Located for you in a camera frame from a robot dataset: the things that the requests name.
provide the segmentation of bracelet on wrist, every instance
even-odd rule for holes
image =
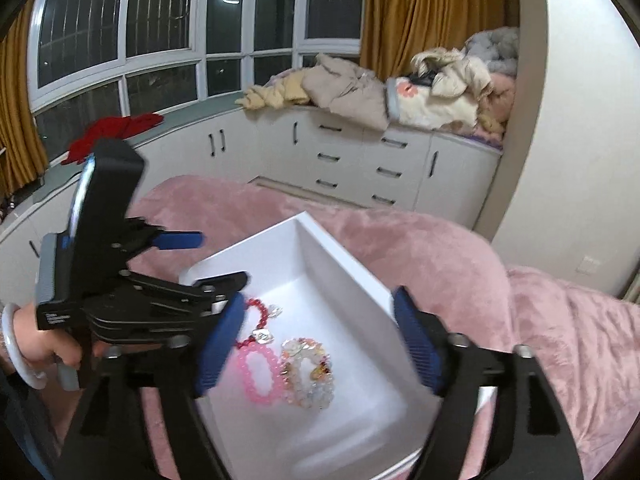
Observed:
[[[9,355],[9,359],[11,359],[15,370],[18,372],[22,380],[31,388],[41,390],[47,384],[47,375],[44,372],[37,372],[29,366],[23,355],[20,353],[18,341],[15,338],[14,314],[19,308],[20,307],[15,303],[9,303],[2,310],[2,335],[4,336],[4,347],[6,348],[6,353]]]

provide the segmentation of golden curtain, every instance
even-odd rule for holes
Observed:
[[[386,80],[418,52],[462,48],[480,30],[517,25],[514,15],[517,0],[365,0],[360,62]]]
[[[0,194],[7,196],[44,173],[47,155],[33,124],[27,94],[27,38],[33,0],[0,43]]]

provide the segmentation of white tray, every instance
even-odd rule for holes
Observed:
[[[180,282],[239,270],[251,276],[248,297],[283,308],[268,323],[277,355],[294,337],[313,338],[331,354],[335,399],[325,410],[253,404],[233,352],[218,386],[199,401],[232,477],[382,480],[409,469],[440,399],[418,383],[393,322],[389,290],[307,213],[197,263]],[[253,310],[242,338],[257,323]],[[270,384],[261,373],[263,358],[252,354],[249,363],[258,390]]]

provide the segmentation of bed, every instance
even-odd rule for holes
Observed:
[[[152,190],[132,216],[173,230],[201,230],[197,250],[148,251],[132,270],[177,280],[197,261],[306,210],[386,286],[407,285],[418,306],[487,348],[530,345],[558,394],[587,480],[636,478],[640,425],[640,312],[543,272],[505,267],[484,240],[451,222],[393,210],[319,205],[250,184],[180,176]],[[49,393],[49,400],[56,393]],[[177,478],[157,399],[146,417],[161,472]],[[52,404],[59,433],[72,408]],[[462,478],[474,476],[490,431],[491,406],[477,417]]]

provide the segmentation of window frame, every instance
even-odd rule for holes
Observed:
[[[118,56],[115,60],[94,65],[73,74],[64,76],[41,88],[38,87],[38,54],[40,43],[40,29],[46,0],[34,0],[31,15],[30,30],[27,46],[27,74],[28,94],[32,114],[55,106],[69,98],[108,82],[118,82],[120,111],[123,116],[130,114],[129,94],[126,77],[139,75],[162,68],[171,68],[187,64],[196,65],[196,97],[195,101],[175,105],[158,113],[168,113],[172,110],[184,108],[195,102],[205,101],[220,95],[208,95],[207,61],[223,59],[240,60],[240,88],[246,90],[254,84],[254,59],[256,57],[291,56],[292,68],[302,67],[302,57],[306,54],[331,52],[357,56],[360,54],[360,40],[344,38],[315,38],[305,39],[307,0],[294,0],[294,20],[292,30],[292,47],[271,50],[254,50],[255,39],[255,4],[256,0],[242,0],[241,11],[241,48],[240,52],[225,52],[220,54],[207,53],[207,0],[190,1],[189,46],[188,48],[152,52],[127,58],[126,31],[127,11],[129,0],[120,0],[118,14]],[[362,5],[361,23],[364,18],[364,0]],[[63,156],[52,161],[62,160]]]

